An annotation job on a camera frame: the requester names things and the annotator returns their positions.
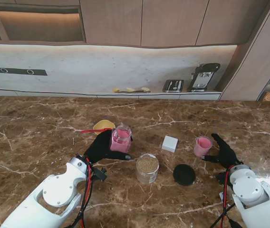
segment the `coffee machine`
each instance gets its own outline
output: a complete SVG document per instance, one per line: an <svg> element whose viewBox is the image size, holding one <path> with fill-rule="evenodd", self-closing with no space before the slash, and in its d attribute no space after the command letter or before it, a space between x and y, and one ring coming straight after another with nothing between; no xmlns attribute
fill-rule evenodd
<svg viewBox="0 0 270 228"><path fill-rule="evenodd" d="M192 73L191 83L187 91L205 92L207 90L208 83L220 67L221 65L219 63L199 64L195 69L195 73Z"/></svg>

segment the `black round lid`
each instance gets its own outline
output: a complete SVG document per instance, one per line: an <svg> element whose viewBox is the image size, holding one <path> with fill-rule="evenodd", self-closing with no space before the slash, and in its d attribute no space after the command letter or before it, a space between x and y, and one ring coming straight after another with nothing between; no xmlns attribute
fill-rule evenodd
<svg viewBox="0 0 270 228"><path fill-rule="evenodd" d="M195 172L191 166L186 164L179 164L173 171L175 182L183 186L192 185L195 181Z"/></svg>

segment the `white robotic arm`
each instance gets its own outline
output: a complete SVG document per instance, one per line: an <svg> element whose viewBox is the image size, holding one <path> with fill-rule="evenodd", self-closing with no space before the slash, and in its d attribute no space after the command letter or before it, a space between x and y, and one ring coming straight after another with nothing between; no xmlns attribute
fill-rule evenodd
<svg viewBox="0 0 270 228"><path fill-rule="evenodd" d="M0 228L58 228L81 200L77 184L86 179L87 165L78 158L66 163L67 171L50 175L8 216ZM68 205L60 214L53 214L38 203L43 196L53 207Z"/></svg>
<svg viewBox="0 0 270 228"><path fill-rule="evenodd" d="M230 170L232 195L247 228L270 228L270 185L259 183L247 165L236 165Z"/></svg>

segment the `kitchen counter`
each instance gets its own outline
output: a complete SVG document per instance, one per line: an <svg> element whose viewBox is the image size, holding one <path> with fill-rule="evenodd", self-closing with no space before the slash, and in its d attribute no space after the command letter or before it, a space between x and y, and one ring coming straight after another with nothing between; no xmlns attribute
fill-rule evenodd
<svg viewBox="0 0 270 228"><path fill-rule="evenodd" d="M94 184L86 228L208 228L222 212L215 175L224 168L193 154L199 135L218 133L270 184L270 102L0 97L0 224L48 175L64 173L65 163L86 151L96 135L80 130L102 119L132 127L133 159L96 164L107 168L108 178ZM166 135L179 140L175 153L161 150ZM217 153L213 145L209 154ZM160 162L150 185L135 176L136 159L144 153ZM195 170L189 187L173 180L180 163ZM230 190L228 195L232 204ZM245 227L236 208L229 215Z"/></svg>

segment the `marble countertop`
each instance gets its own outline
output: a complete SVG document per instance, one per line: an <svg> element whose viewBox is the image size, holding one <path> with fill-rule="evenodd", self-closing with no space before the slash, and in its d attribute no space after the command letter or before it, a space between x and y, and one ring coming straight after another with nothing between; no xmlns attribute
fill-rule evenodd
<svg viewBox="0 0 270 228"><path fill-rule="evenodd" d="M0 97L0 224L48 175L64 173L65 163L85 152L96 135L80 130L102 119L132 127L133 159L96 164L107 168L108 178L94 184L85 211L87 228L208 228L222 212L222 186L215 175L224 169L193 154L199 135L218 133L270 184L267 102ZM161 150L166 135L179 140L175 153ZM213 143L210 154L217 153ZM135 176L136 159L144 153L160 162L150 185ZM181 163L195 170L189 187L173 180L172 171ZM228 195L231 203L231 191ZM245 227L236 208L229 215Z"/></svg>

